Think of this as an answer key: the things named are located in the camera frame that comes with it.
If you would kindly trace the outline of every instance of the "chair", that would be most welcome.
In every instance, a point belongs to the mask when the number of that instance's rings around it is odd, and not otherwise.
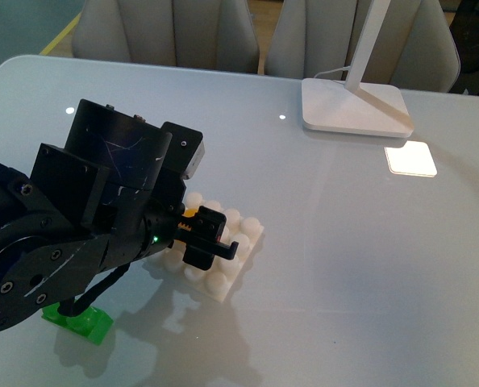
[[[86,0],[77,58],[257,73],[246,0]]]
[[[371,0],[285,0],[264,73],[305,78],[351,62]],[[447,92],[460,61],[438,0],[393,0],[363,81]],[[327,79],[341,79],[333,73]]]

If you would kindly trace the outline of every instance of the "desk lamp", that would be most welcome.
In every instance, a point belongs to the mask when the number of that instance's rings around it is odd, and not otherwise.
[[[391,85],[361,82],[390,1],[372,1],[345,82],[302,81],[306,128],[401,138],[411,135],[414,125],[401,91]]]

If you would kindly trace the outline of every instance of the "chair back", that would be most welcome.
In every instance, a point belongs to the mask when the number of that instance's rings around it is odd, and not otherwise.
[[[257,73],[246,0],[86,0],[73,55]]]

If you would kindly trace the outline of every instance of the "green base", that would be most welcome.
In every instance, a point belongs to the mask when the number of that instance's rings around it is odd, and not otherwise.
[[[102,343],[114,323],[107,313],[92,306],[77,317],[62,316],[56,311],[58,307],[57,303],[43,308],[43,319],[82,336],[96,345]]]

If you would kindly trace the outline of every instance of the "robotic arm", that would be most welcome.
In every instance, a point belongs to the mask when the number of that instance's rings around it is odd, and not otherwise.
[[[0,164],[0,331],[56,302],[79,315],[131,262],[175,239],[202,270],[233,259],[237,243],[219,242],[223,214],[184,216],[183,180],[203,153],[198,131],[81,100],[65,148],[41,144],[30,178]]]

